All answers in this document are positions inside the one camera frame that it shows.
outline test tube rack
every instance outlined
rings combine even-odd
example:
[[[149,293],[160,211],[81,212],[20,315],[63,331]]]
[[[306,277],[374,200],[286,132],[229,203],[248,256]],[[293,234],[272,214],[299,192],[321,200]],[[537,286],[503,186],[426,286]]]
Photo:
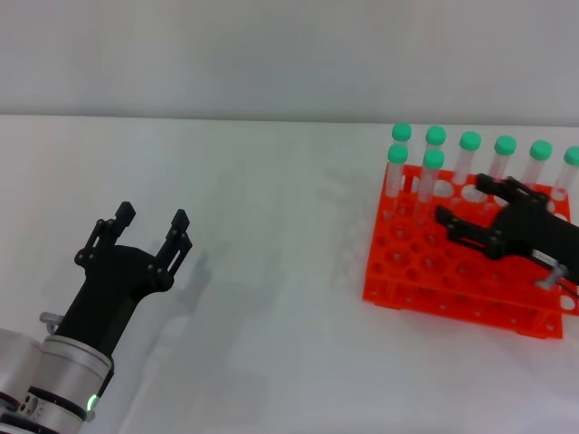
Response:
[[[445,316],[536,338],[561,339],[562,314],[579,316],[579,304],[559,284],[550,290],[536,285],[548,275],[546,269],[518,256],[488,259],[448,241],[446,228],[434,220],[436,205],[442,205],[462,219],[489,227],[501,208],[495,196],[471,194],[475,175],[468,176],[460,191],[456,186],[451,189],[452,171],[441,170],[429,218],[417,225],[413,219],[413,185],[418,184],[420,171],[417,166],[404,167],[403,188],[394,200],[385,196],[383,184],[365,273],[364,299],[380,307]],[[441,184],[447,188],[438,188]],[[551,187],[537,185],[536,190],[549,194]],[[445,197],[436,191],[446,191]],[[397,201],[394,217],[385,220],[385,211],[393,209],[393,201]],[[550,209],[570,221],[567,198],[552,203]],[[576,285],[564,283],[576,291]]]

